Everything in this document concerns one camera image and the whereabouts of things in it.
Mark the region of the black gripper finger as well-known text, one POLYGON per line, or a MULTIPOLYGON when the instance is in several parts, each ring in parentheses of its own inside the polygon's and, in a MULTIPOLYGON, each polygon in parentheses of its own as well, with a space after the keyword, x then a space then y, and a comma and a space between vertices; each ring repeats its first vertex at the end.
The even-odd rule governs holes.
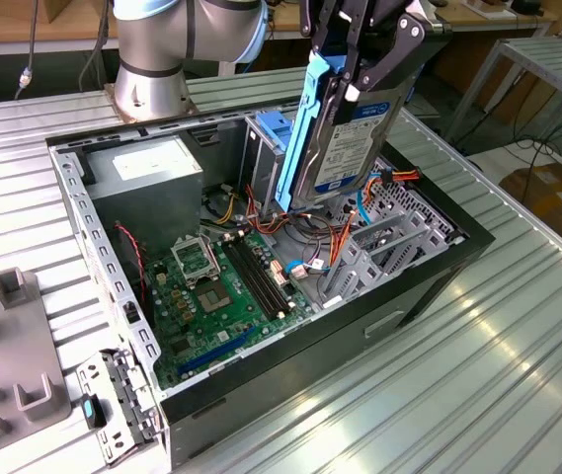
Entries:
POLYGON ((327 49, 330 36, 339 28, 339 12, 343 1, 300 0, 299 30, 304 38, 311 40, 313 52, 327 49))
POLYGON ((398 86, 422 62, 422 43, 428 34, 428 12, 419 1, 413 6, 421 19, 404 14, 395 34, 378 37, 372 31, 376 1, 349 1, 343 12, 350 18, 346 44, 347 58, 332 101, 332 123, 351 118, 350 103, 362 92, 376 92, 398 86))

